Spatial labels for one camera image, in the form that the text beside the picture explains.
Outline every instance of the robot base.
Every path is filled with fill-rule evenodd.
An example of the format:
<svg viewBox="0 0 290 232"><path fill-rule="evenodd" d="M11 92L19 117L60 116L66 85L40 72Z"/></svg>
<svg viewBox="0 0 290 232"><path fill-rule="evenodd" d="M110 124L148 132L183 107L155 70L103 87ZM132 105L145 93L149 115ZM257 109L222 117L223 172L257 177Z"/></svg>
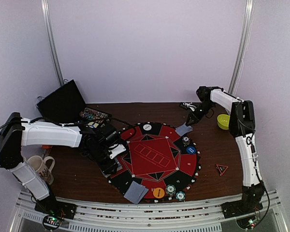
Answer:
<svg viewBox="0 0 290 232"><path fill-rule="evenodd" d="M57 201L57 205L58 205L58 208L62 209L62 211L64 213L64 218L74 219L74 215L76 212L76 205L75 204ZM45 213L45 211L41 208L41 206L39 204L35 205L34 210L41 212L41 213ZM57 211L54 214L54 216L60 218L62 211L61 210Z"/></svg>
<svg viewBox="0 0 290 232"><path fill-rule="evenodd" d="M221 205L223 215L225 218L232 218L232 217L238 217L241 215L254 213L257 209L261 210L263 209L262 203L256 203L254 207L245 208L245 211L242 210L243 208L243 202L242 200L235 201L235 202L226 202Z"/></svg>

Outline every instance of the white wall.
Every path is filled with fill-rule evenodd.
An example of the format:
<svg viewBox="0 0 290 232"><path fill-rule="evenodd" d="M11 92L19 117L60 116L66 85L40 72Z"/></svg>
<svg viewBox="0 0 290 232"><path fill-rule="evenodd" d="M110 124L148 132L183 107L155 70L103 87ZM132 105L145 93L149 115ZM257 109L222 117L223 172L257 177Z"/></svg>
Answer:
<svg viewBox="0 0 290 232"><path fill-rule="evenodd" d="M197 101L229 87L245 0L50 0L64 78L86 102Z"/></svg>
<svg viewBox="0 0 290 232"><path fill-rule="evenodd" d="M261 173L290 221L290 1L256 1L237 95L254 102Z"/></svg>
<svg viewBox="0 0 290 232"><path fill-rule="evenodd" d="M37 96L57 87L41 2L0 0L0 125L13 111L39 115ZM0 232L7 231L19 192L12 174L0 169Z"/></svg>

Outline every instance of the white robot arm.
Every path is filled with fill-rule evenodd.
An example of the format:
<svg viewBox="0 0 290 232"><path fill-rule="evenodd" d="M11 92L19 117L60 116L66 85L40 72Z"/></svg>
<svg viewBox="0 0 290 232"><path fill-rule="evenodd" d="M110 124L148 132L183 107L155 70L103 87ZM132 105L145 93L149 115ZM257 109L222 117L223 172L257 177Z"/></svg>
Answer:
<svg viewBox="0 0 290 232"><path fill-rule="evenodd" d="M221 105L230 112L229 131L235 138L241 155L244 175L242 199L238 202L223 204L224 215L226 218L230 218L243 213L255 212L255 207L262 208L260 200L265 188L256 154L253 104L251 101L236 98L219 87L199 87L196 93L201 103L195 105L194 110L190 110L186 125L198 123L212 107L215 107L216 104Z"/></svg>
<svg viewBox="0 0 290 232"><path fill-rule="evenodd" d="M115 172L113 158L126 151L125 142L110 124L101 129L78 127L74 124L55 125L50 122L30 121L12 113L8 125L0 132L0 166L12 172L37 201L36 210L56 215L63 210L66 218L73 218L73 204L58 202L51 188L43 181L21 155L21 146L62 145L86 149L102 172Z"/></svg>

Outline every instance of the coffee mug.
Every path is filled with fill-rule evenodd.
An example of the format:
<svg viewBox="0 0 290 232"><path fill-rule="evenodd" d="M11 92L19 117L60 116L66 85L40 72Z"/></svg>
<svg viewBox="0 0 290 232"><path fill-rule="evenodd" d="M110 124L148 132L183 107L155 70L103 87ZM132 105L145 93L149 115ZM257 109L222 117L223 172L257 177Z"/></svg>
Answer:
<svg viewBox="0 0 290 232"><path fill-rule="evenodd" d="M53 161L49 168L45 164L48 160ZM51 173L55 165L55 159L53 157L47 156L42 159L41 156L32 156L28 159L28 163L45 182L49 185L53 183L54 177Z"/></svg>

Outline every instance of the brown tabletop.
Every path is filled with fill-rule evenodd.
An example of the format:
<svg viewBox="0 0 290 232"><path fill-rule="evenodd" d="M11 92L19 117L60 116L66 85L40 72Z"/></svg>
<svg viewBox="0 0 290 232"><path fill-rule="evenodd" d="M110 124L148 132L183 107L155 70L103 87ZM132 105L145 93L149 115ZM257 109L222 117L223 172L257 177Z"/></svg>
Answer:
<svg viewBox="0 0 290 232"><path fill-rule="evenodd" d="M131 124L137 122L161 122L178 127L187 118L188 111L178 103L120 103L91 104L89 107L111 113L113 117ZM202 169L196 182L186 192L186 201L223 197L241 193L243 171L235 139L228 131L217 126L217 116L225 114L221 107L214 108L211 119L203 118L189 137L200 151ZM118 129L124 124L112 122ZM82 157L79 150L55 146L51 156L56 160L53 169L52 190L56 196L92 202L130 203L112 187L101 174L97 164ZM228 166L219 176L216 164Z"/></svg>

